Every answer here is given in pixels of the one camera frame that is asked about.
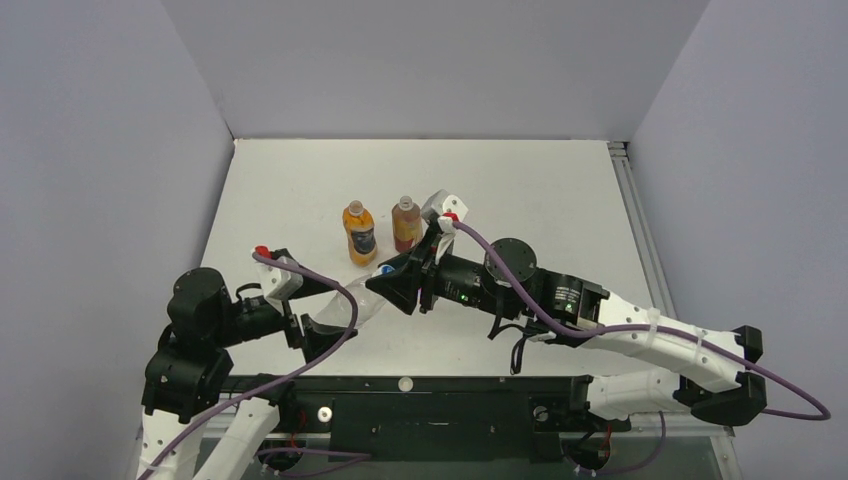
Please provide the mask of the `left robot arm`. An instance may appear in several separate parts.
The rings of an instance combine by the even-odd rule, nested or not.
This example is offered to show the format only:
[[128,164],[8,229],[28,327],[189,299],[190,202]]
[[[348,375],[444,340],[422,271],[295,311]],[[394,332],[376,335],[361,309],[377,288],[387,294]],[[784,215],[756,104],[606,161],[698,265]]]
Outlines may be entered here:
[[[260,295],[230,294],[222,274],[199,267],[175,282],[169,324],[145,368],[139,479],[237,479],[267,435],[306,424],[295,399],[296,377],[317,367],[355,333],[360,307],[353,292],[298,263],[287,250],[258,246]],[[342,324],[318,333],[290,303],[329,291],[341,298]],[[282,332],[304,365],[283,376],[255,376],[228,400],[221,394],[234,362],[229,348]]]

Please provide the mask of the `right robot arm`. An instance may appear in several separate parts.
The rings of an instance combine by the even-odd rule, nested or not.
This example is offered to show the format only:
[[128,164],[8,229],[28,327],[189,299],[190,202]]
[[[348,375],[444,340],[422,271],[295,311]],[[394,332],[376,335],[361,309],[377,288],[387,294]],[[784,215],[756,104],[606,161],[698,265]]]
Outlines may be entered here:
[[493,327],[525,318],[528,342],[614,352],[649,364],[642,372],[592,376],[564,400],[578,427],[624,421],[637,413],[683,412],[704,422],[742,426],[767,406],[765,380],[747,370],[763,353],[750,326],[711,331],[639,307],[599,284],[539,267],[533,249],[516,238],[492,243],[480,263],[437,253],[434,229],[411,251],[387,261],[365,283],[406,314],[426,313],[444,299],[494,316]]

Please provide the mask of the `gold red label bottle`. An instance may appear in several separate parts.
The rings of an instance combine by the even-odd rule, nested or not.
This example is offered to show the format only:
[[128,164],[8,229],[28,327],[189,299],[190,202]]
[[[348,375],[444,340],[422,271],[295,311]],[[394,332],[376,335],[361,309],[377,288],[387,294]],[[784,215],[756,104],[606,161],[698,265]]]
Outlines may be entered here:
[[420,206],[409,196],[402,196],[392,208],[392,232],[395,250],[404,253],[421,239],[422,218]]

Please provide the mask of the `orange blue label bottle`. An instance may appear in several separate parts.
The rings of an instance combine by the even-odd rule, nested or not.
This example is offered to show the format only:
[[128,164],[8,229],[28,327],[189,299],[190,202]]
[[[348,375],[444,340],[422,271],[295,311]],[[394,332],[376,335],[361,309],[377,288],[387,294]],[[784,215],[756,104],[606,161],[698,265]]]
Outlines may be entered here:
[[375,222],[361,201],[353,200],[343,210],[342,225],[352,263],[359,267],[371,264],[378,251]]

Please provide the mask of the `white bottle cap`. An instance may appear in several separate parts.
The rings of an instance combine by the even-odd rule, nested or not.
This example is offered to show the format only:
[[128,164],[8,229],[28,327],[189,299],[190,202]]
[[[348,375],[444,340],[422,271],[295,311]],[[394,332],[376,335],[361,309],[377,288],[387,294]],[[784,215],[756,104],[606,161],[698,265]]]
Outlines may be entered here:
[[410,377],[401,377],[397,386],[401,392],[411,392],[414,388],[414,381]]

